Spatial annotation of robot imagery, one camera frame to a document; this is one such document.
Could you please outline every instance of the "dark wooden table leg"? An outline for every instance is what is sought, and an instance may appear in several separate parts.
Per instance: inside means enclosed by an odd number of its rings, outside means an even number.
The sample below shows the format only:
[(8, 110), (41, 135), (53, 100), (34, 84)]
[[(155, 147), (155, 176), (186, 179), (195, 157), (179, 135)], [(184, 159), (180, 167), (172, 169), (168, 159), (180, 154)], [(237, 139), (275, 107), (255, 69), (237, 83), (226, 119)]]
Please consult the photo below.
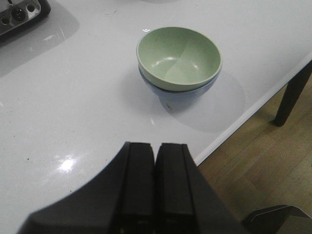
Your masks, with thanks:
[(312, 72), (312, 61), (310, 61), (297, 75), (289, 82), (284, 93), (281, 104), (279, 105), (274, 124), (278, 127), (283, 126), (294, 105), (296, 104), (304, 86), (306, 85)]

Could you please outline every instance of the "black object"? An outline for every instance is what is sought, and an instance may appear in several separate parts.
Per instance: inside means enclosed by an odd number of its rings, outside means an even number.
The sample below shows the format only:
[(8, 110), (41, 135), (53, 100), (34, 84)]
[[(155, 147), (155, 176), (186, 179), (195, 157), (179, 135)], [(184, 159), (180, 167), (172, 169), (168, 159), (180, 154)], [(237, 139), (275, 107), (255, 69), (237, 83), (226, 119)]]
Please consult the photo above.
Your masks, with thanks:
[(274, 124), (278, 127), (283, 126), (296, 104), (304, 86), (312, 73), (312, 61), (298, 72), (287, 84), (283, 99), (278, 108)]
[(5, 41), (10, 37), (21, 33), (28, 27), (32, 26), (34, 23), (45, 18), (51, 11), (50, 4), (47, 0), (35, 0), (40, 5), (40, 12), (35, 15), (33, 18), (28, 19), (26, 12), (33, 12), (35, 10), (34, 5), (31, 4), (31, 0), (24, 0), (18, 3), (16, 6), (13, 5), (11, 1), (7, 14), (4, 14), (1, 17), (0, 21), (0, 40)]
[(242, 224), (253, 234), (310, 234), (312, 219), (295, 206), (279, 205), (252, 212)]
[(126, 142), (85, 186), (29, 216), (19, 234), (246, 234), (187, 145)]

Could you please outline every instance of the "green bowl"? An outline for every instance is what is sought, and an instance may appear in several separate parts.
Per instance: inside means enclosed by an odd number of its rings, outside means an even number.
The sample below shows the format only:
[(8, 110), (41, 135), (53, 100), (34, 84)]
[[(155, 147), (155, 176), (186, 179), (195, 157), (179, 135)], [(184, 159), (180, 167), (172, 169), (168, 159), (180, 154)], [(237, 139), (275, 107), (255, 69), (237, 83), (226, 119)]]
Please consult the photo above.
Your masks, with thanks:
[(158, 88), (190, 91), (211, 81), (222, 60), (206, 36), (186, 28), (159, 28), (146, 34), (136, 47), (139, 69)]

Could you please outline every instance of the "white table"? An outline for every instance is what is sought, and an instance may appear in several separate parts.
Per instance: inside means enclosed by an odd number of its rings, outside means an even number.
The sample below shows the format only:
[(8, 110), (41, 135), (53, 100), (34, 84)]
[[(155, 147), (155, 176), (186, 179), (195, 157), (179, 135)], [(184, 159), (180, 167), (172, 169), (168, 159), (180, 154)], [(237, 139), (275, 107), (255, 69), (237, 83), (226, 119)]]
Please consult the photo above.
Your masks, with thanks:
[[(125, 141), (187, 143), (197, 164), (312, 59), (312, 1), (64, 0), (0, 44), (0, 233), (101, 171)], [(142, 81), (136, 44), (181, 26), (210, 37), (223, 68), (187, 104)]]

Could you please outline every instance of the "wooden floor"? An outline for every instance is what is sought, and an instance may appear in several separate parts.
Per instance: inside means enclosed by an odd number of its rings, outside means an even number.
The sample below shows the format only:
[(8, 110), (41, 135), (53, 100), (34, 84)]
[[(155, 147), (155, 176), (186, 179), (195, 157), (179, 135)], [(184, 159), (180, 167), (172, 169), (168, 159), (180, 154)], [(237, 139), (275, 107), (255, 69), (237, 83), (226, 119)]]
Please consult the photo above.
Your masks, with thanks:
[(282, 204), (312, 215), (312, 77), (286, 124), (275, 127), (284, 90), (199, 166), (237, 220)]

